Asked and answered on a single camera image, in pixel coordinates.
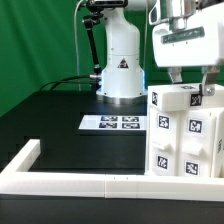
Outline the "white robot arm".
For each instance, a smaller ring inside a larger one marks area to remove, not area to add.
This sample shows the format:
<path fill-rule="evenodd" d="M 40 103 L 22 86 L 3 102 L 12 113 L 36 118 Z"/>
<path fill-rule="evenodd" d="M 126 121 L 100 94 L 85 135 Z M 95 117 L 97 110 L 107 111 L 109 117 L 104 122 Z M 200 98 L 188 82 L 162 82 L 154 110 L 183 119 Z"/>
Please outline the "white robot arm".
<path fill-rule="evenodd" d="M 156 64 L 168 69 L 173 83 L 182 82 L 184 67 L 201 67 L 199 94 L 214 94 L 224 65 L 224 0 L 83 0 L 81 5 L 89 10 L 83 24 L 99 99 L 132 103 L 147 94 L 139 64 L 140 32 L 126 20 L 126 9 L 148 15 Z"/>

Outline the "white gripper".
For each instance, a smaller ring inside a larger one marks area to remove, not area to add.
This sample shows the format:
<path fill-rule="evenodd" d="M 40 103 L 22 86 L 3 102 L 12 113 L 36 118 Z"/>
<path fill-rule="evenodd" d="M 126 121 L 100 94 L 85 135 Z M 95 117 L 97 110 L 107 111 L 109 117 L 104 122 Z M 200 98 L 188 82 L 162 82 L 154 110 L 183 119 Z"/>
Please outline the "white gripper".
<path fill-rule="evenodd" d="M 154 58 L 158 67 L 169 67 L 173 84 L 182 82 L 182 68 L 203 66 L 199 92 L 215 94 L 215 83 L 224 64 L 224 6 L 211 6 L 192 15 L 187 28 L 172 32 L 167 23 L 153 28 Z"/>

